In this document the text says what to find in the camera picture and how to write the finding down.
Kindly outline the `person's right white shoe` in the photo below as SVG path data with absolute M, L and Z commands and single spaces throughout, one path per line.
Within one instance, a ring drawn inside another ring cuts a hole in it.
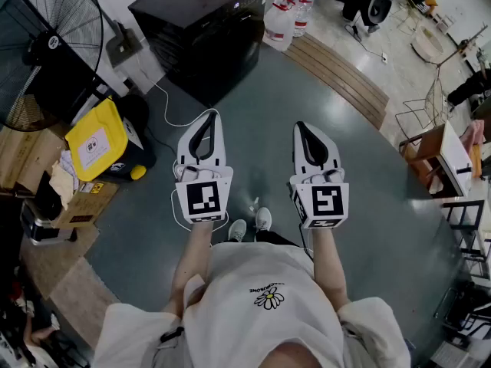
M 255 227 L 258 232 L 269 231 L 272 226 L 272 214 L 266 207 L 261 207 L 255 215 Z

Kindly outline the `brown wooden chair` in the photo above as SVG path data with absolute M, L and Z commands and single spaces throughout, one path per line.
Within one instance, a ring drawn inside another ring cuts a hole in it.
M 400 142 L 399 154 L 434 199 L 446 194 L 447 173 L 440 160 L 444 126 L 433 128 Z

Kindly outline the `black bin with yellow lid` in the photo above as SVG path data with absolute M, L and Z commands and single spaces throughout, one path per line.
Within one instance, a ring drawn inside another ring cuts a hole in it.
M 79 180 L 144 176 L 157 161 L 145 135 L 148 120 L 147 102 L 136 94 L 108 97 L 88 111 L 65 136 Z

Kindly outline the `person's white shoe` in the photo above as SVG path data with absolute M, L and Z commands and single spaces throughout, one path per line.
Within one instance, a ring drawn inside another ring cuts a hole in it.
M 229 242 L 241 242 L 247 232 L 247 223 L 243 219 L 235 220 L 228 230 Z
M 258 232 L 269 231 L 272 226 L 272 214 L 266 207 L 261 207 L 255 215 L 255 227 Z

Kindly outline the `person's left forearm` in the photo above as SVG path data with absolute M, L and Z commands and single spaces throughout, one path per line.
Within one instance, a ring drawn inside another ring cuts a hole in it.
M 163 312 L 182 317 L 185 286 L 195 275 L 199 275 L 202 279 L 206 277 L 212 234 L 212 222 L 202 222 L 193 225 L 184 252 L 174 272 L 170 299 Z

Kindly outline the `large brown cardboard box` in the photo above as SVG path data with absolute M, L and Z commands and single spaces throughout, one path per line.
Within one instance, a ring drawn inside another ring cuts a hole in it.
M 67 149 L 64 139 L 70 130 L 59 123 L 36 132 L 20 132 L 6 126 L 0 129 L 0 188 L 11 190 L 17 185 L 36 193 L 44 173 Z

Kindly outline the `person's white flower print shirt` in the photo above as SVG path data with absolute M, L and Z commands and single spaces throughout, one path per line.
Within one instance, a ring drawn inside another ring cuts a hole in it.
M 369 297 L 335 310 L 302 249 L 265 242 L 215 245 L 205 278 L 184 291 L 184 312 L 106 311 L 93 368 L 258 368 L 298 343 L 322 368 L 410 368 L 391 308 Z

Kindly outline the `pink cloth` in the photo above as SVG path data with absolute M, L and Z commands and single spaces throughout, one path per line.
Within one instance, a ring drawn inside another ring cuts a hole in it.
M 485 142 L 484 136 L 485 121 L 473 120 L 472 123 L 466 128 L 463 135 L 460 137 L 460 141 L 463 144 L 467 154 L 471 153 L 474 146 L 483 145 Z

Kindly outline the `black washing machine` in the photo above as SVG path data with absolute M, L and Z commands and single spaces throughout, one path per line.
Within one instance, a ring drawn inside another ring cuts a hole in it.
M 168 80 L 205 107 L 258 63 L 265 0 L 136 0 L 128 9 Z

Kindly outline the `person's right forearm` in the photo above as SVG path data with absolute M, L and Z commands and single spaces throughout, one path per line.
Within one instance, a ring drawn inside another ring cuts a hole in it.
M 314 279 L 335 311 L 349 304 L 344 269 L 329 228 L 312 230 Z

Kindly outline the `cardboard box with yellow sticker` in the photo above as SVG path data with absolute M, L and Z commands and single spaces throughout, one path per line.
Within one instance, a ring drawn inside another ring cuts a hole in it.
M 60 215 L 51 221 L 51 226 L 68 229 L 94 224 L 118 189 L 117 183 L 100 179 L 81 183 L 79 190 L 68 203 L 68 207 L 63 208 Z

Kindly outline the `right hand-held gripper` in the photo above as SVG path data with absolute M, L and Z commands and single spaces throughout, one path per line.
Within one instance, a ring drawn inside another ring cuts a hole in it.
M 338 148 L 322 130 L 298 121 L 293 130 L 291 199 L 303 229 L 336 228 L 348 218 L 349 184 Z

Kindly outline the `black standing fan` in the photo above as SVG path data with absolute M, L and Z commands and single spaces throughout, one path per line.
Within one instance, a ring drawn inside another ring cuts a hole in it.
M 98 0 L 0 0 L 0 125 L 33 132 L 70 123 L 102 97 L 103 36 Z

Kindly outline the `white board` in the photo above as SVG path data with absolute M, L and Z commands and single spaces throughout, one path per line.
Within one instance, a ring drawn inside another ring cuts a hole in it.
M 455 196 L 467 196 L 471 188 L 472 161 L 449 121 L 443 125 L 438 159 L 456 192 Z

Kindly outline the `person's left white shoe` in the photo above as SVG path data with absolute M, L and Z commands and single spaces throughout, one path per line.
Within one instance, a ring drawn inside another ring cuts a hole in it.
M 247 232 L 247 223 L 243 219 L 235 220 L 228 230 L 229 242 L 241 242 Z

